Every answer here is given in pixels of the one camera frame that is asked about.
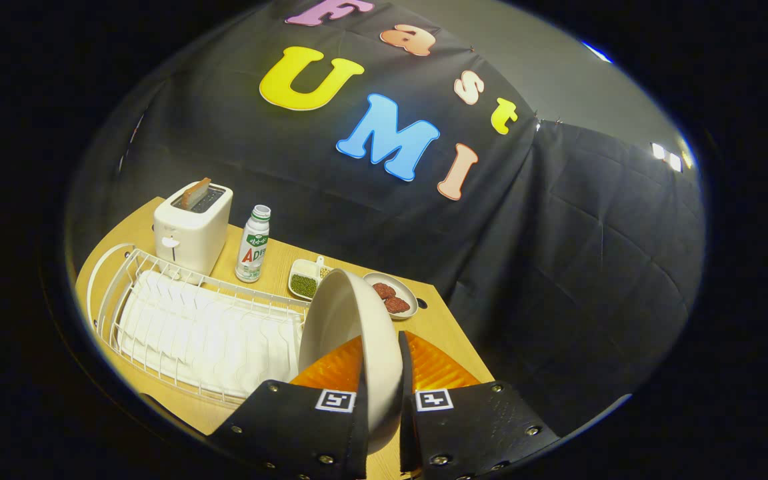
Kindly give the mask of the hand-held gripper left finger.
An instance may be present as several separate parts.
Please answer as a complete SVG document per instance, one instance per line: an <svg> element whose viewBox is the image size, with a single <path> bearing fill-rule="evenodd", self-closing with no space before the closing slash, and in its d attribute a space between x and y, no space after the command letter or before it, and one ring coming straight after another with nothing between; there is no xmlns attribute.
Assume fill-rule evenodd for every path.
<svg viewBox="0 0 768 480"><path fill-rule="evenodd" d="M256 479L365 479L367 397L354 337L290 382L262 382L207 442Z"/></svg>

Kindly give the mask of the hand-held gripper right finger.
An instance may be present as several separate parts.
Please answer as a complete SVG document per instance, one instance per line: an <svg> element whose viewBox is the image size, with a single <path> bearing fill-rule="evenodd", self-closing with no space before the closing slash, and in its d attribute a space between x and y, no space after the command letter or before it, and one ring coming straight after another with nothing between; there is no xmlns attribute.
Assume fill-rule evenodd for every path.
<svg viewBox="0 0 768 480"><path fill-rule="evenodd" d="M500 479L560 441L512 385L481 382L447 353L399 332L400 470L412 479Z"/></svg>

